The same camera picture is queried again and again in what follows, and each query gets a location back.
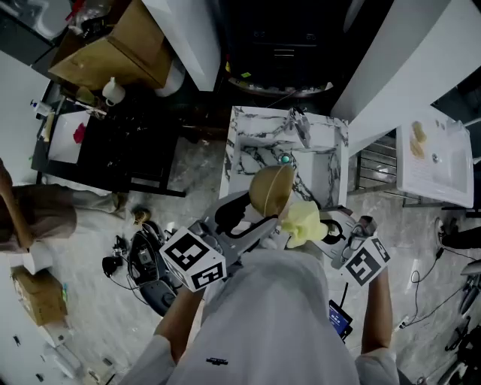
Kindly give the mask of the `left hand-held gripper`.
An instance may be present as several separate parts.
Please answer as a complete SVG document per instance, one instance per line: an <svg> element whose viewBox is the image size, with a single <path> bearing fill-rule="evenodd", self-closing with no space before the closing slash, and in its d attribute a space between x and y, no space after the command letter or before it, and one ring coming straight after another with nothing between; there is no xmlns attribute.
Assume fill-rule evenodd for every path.
<svg viewBox="0 0 481 385"><path fill-rule="evenodd" d="M247 190L214 202L201 220L181 227L160 248L169 272L197 292L228 278L228 267L252 250L276 228L279 217L269 216L241 232L234 228L251 203Z"/></svg>

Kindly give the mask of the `yellow cloth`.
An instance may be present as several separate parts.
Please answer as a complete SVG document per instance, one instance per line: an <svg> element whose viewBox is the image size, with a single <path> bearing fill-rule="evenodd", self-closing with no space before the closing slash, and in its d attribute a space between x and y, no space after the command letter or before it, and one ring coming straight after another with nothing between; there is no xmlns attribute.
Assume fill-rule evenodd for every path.
<svg viewBox="0 0 481 385"><path fill-rule="evenodd" d="M289 249L300 247L307 241L321 241L328 234L328 226L320 222L319 209L315 202L294 202L282 220L281 229L290 236L286 243Z"/></svg>

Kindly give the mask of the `tan bowl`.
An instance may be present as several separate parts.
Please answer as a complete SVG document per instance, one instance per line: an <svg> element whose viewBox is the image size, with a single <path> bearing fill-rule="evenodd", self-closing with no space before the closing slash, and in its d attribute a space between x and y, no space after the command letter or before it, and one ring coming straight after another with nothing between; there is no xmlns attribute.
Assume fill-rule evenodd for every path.
<svg viewBox="0 0 481 385"><path fill-rule="evenodd" d="M249 189L253 208L263 217L280 215L289 200L294 177L290 165L272 165L258 171Z"/></svg>

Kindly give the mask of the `person's left forearm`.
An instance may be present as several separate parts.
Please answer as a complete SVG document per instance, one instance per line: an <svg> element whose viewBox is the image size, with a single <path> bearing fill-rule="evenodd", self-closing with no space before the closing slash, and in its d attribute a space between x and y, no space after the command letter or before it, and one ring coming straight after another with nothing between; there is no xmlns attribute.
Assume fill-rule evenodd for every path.
<svg viewBox="0 0 481 385"><path fill-rule="evenodd" d="M204 290L192 292L181 288L166 315L155 329L170 343L173 360L178 363L184 354L196 312L204 295Z"/></svg>

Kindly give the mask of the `person's right forearm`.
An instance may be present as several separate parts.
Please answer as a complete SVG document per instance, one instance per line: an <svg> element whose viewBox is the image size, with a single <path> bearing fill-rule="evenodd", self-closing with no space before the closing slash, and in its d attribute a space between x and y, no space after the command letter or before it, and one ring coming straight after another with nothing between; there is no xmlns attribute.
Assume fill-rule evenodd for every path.
<svg viewBox="0 0 481 385"><path fill-rule="evenodd" d="M389 289L388 269L377 275L368 288L361 354L380 348L389 348L392 340L392 300Z"/></svg>

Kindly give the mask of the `person's white shoe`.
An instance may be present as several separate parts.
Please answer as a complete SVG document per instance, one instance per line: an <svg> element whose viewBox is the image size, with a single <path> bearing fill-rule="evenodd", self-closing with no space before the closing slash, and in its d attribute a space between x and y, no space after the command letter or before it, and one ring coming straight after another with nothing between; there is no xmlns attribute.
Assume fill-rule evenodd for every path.
<svg viewBox="0 0 481 385"><path fill-rule="evenodd" d="M279 238L279 234L276 232L273 232L266 238L263 238L259 245L267 250L281 250L283 248L282 239Z"/></svg>

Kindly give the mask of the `marble sink cabinet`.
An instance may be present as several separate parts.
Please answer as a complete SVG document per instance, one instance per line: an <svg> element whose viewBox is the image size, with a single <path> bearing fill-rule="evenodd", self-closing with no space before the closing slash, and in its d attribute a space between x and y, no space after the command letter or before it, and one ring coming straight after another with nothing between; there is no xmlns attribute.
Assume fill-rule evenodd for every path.
<svg viewBox="0 0 481 385"><path fill-rule="evenodd" d="M234 106L231 109L219 195L245 190L253 176L288 153L295 170L296 199L319 208L346 203L349 163L347 124L338 118L304 112L310 122L310 148L288 128L288 111Z"/></svg>

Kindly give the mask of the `white ceramic sink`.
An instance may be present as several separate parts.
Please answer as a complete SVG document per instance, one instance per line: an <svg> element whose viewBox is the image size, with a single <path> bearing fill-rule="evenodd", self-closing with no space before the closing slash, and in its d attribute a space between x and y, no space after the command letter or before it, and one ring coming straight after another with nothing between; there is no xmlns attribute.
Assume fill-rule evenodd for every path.
<svg viewBox="0 0 481 385"><path fill-rule="evenodd" d="M424 159L411 153L411 138L421 144ZM398 190L473 207L473 155L462 122L432 106L412 112L396 128L396 156Z"/></svg>

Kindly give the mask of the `black round device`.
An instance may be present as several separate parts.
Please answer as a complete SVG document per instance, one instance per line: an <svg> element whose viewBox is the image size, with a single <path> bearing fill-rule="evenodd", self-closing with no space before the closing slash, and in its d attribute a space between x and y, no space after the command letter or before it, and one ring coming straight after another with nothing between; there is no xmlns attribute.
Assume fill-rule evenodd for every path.
<svg viewBox="0 0 481 385"><path fill-rule="evenodd" d="M106 256L102 259L101 265L104 275L110 278L119 267L123 266L123 258L121 256Z"/></svg>

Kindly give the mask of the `white mug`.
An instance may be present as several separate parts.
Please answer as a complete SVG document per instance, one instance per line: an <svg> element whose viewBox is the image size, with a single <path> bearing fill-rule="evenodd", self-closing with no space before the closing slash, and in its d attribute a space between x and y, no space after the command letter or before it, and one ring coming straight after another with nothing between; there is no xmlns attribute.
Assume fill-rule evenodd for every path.
<svg viewBox="0 0 481 385"><path fill-rule="evenodd" d="M109 82L105 84L102 95L105 98L107 106L113 107L123 101L126 97L126 90L117 83L115 78L115 84L109 84Z"/></svg>

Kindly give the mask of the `white rectangular basin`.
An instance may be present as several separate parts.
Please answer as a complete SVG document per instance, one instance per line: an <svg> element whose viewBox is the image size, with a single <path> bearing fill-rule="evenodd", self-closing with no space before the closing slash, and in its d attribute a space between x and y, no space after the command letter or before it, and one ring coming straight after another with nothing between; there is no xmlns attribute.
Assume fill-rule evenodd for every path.
<svg viewBox="0 0 481 385"><path fill-rule="evenodd" d="M58 116L50 139L48 159L76 164L80 155L81 143L74 140L74 133L83 124L87 126L91 116L86 111L61 114Z"/></svg>

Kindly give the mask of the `large cardboard box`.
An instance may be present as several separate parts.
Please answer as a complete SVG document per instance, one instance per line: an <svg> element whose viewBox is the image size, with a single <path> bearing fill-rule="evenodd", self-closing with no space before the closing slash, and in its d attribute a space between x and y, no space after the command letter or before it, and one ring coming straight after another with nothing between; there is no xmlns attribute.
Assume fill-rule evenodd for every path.
<svg viewBox="0 0 481 385"><path fill-rule="evenodd" d="M103 89L113 77L121 85L162 88L173 60L171 45L142 0L113 0L107 32L84 38L66 33L48 72L52 78Z"/></svg>

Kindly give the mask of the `white floor fixture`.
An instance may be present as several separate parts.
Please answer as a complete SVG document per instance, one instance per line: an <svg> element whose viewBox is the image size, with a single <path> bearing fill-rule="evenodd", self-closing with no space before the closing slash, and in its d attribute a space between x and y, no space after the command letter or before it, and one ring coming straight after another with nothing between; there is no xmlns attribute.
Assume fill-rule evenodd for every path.
<svg viewBox="0 0 481 385"><path fill-rule="evenodd" d="M71 379L76 379L82 368L80 360L67 347L71 333L64 322L48 323L38 327L45 340L44 355L51 359L59 370Z"/></svg>

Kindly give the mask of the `white pump bottle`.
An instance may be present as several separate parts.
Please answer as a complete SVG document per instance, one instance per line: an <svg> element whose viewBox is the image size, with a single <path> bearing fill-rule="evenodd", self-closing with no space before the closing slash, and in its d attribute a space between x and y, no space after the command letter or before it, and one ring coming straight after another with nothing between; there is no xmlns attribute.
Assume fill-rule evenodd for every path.
<svg viewBox="0 0 481 385"><path fill-rule="evenodd" d="M33 107L36 114L40 114L43 117L47 117L53 111L51 106L43 102L31 100L30 105Z"/></svg>

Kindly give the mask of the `clear jug red cap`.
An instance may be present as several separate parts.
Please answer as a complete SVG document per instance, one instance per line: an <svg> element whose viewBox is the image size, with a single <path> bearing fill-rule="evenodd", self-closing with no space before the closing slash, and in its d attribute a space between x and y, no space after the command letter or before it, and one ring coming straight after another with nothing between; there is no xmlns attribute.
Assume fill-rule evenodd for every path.
<svg viewBox="0 0 481 385"><path fill-rule="evenodd" d="M68 28L79 35L82 25L91 19L103 17L110 11L111 0L73 0L71 13L67 16Z"/></svg>

